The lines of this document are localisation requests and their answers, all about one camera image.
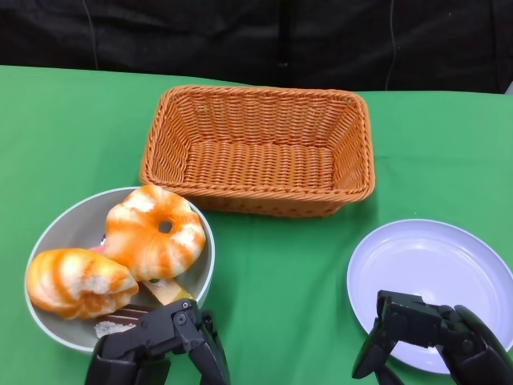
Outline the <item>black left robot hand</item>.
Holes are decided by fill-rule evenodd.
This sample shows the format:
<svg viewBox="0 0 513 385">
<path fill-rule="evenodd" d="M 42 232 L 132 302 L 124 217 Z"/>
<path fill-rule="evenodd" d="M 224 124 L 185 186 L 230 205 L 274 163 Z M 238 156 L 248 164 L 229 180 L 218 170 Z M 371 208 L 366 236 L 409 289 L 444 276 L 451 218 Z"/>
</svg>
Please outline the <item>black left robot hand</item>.
<svg viewBox="0 0 513 385">
<path fill-rule="evenodd" d="M 170 353 L 188 355 L 201 384 L 231 383 L 213 314 L 195 300 L 180 299 L 158 308 L 128 305 L 103 319 L 128 329 L 98 340 L 86 384 L 164 384 Z"/>
</svg>

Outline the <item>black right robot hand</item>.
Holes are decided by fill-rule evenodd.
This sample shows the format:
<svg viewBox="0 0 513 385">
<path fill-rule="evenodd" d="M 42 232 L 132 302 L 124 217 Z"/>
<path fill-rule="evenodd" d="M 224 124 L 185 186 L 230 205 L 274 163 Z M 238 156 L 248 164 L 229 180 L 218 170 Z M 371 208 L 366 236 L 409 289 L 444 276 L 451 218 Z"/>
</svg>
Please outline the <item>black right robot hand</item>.
<svg viewBox="0 0 513 385">
<path fill-rule="evenodd" d="M 377 317 L 353 365 L 352 377 L 374 373 L 401 384 L 386 365 L 398 342 L 434 347 L 457 384 L 511 384 L 512 358 L 488 326 L 462 305 L 437 306 L 420 296 L 380 290 Z"/>
</svg>

